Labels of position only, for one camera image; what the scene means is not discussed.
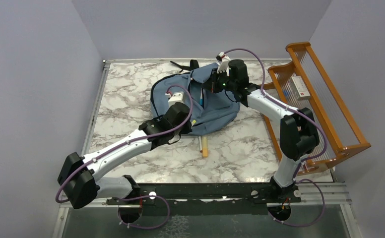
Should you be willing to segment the red capped white pen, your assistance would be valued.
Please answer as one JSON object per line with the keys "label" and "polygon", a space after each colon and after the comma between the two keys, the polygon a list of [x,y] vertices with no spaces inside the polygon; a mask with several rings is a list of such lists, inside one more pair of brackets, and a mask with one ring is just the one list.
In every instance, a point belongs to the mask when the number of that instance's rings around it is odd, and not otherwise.
{"label": "red capped white pen", "polygon": [[203,145],[202,145],[202,136],[198,136],[198,143],[199,143],[199,151],[203,152]]}

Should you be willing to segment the orange highlighter marker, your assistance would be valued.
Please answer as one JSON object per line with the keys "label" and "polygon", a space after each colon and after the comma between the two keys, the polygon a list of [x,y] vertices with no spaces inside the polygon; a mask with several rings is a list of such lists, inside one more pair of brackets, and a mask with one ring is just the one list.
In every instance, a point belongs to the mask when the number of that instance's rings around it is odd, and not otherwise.
{"label": "orange highlighter marker", "polygon": [[202,142],[201,142],[201,145],[202,145],[202,156],[204,158],[207,158],[208,155],[209,155],[208,137],[207,136],[203,136],[201,139],[202,139]]}

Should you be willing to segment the blue student backpack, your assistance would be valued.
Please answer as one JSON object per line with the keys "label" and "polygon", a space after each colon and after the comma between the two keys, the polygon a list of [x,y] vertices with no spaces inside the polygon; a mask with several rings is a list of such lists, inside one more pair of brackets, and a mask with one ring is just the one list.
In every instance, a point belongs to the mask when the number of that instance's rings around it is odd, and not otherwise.
{"label": "blue student backpack", "polygon": [[[207,81],[214,69],[218,68],[217,63],[211,63],[200,67],[198,61],[191,60],[190,66],[179,65],[184,72],[165,76],[155,82],[150,91],[150,110],[153,117],[163,115],[168,110],[168,98],[166,91],[172,85],[180,85],[188,90],[193,99],[193,111],[191,120],[196,120],[192,127],[191,136],[203,136],[216,132],[232,122],[239,110],[240,103],[233,101],[233,93],[222,91],[212,94],[204,90],[201,85]],[[204,108],[199,104],[200,90],[204,92]]]}

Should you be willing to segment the blue capped white pen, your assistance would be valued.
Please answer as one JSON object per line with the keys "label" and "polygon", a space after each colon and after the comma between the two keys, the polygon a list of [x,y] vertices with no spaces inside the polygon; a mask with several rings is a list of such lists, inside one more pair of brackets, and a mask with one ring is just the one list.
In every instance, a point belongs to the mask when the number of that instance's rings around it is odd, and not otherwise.
{"label": "blue capped white pen", "polygon": [[203,89],[200,90],[200,100],[199,100],[199,104],[202,108],[204,108],[204,92],[203,92]]}

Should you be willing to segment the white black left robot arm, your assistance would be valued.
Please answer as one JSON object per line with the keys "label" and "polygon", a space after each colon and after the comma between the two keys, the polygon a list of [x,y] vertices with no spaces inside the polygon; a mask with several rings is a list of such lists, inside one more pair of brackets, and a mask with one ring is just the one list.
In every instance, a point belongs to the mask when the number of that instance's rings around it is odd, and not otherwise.
{"label": "white black left robot arm", "polygon": [[69,154],[58,176],[57,203],[69,202],[80,209],[96,198],[119,198],[133,203],[138,186],[130,176],[107,178],[115,167],[156,147],[168,144],[177,135],[191,131],[191,108],[176,102],[167,112],[143,122],[138,129],[104,149],[80,156]]}

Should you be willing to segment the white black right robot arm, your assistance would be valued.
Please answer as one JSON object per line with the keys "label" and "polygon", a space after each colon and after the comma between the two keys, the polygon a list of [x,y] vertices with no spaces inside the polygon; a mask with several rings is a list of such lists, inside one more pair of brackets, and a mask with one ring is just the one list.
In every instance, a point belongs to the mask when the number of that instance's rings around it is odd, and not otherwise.
{"label": "white black right robot arm", "polygon": [[292,107],[250,83],[247,66],[241,59],[218,58],[218,68],[212,70],[203,87],[211,93],[231,92],[236,103],[279,122],[282,159],[265,193],[273,201],[282,201],[292,190],[301,164],[320,143],[312,111]]}

